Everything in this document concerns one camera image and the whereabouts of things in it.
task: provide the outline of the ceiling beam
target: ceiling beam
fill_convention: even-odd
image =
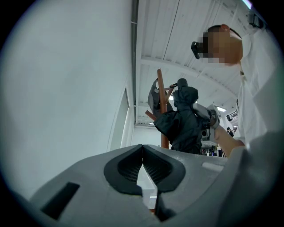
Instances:
[[[137,18],[137,35],[136,35],[136,68],[135,68],[136,123],[138,123],[138,105],[137,104],[139,103],[140,68],[141,68],[145,12],[146,12],[146,0],[139,0],[138,18]]]
[[[230,97],[237,100],[237,96],[229,88],[225,87],[224,85],[220,84],[218,81],[210,78],[209,76],[200,74],[199,72],[197,72],[193,69],[190,69],[186,66],[176,64],[176,63],[173,63],[173,62],[170,62],[170,61],[165,61],[165,60],[150,58],[150,57],[141,57],[141,64],[155,66],[155,67],[165,67],[169,70],[184,73],[184,74],[192,76],[194,78],[198,77],[201,80],[203,80],[203,81],[205,81],[209,84],[214,84],[216,87],[218,87],[219,89],[226,92]]]

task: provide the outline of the wooden coat rack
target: wooden coat rack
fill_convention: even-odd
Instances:
[[[158,84],[159,84],[159,98],[160,98],[160,113],[163,114],[167,111],[167,103],[169,101],[169,97],[173,92],[173,88],[164,88],[163,76],[162,71],[160,69],[157,70],[158,74]],[[157,118],[150,112],[146,111],[145,114],[150,117],[153,121]],[[168,138],[161,133],[161,147],[169,149],[169,140]]]

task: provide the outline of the ear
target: ear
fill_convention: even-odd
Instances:
[[[230,27],[227,24],[221,24],[221,29],[225,32],[230,32]]]

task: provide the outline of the white ceiling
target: white ceiling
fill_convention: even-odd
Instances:
[[[185,78],[198,89],[198,103],[235,111],[240,86],[237,67],[215,67],[195,59],[190,46],[210,26],[225,23],[241,36],[251,30],[240,0],[140,0],[136,46],[136,122],[148,125],[149,90],[162,70],[164,86]]]

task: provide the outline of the fluorescent light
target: fluorescent light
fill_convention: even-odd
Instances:
[[[251,4],[250,1],[248,1],[248,0],[242,0],[242,1],[243,1],[243,3],[245,3],[245,5],[246,5],[249,9],[252,8],[252,4]]]
[[[221,111],[221,112],[227,111],[227,110],[225,110],[225,109],[223,109],[223,108],[221,108],[221,107],[218,107],[218,106],[217,106],[217,109],[218,109],[219,111]]]

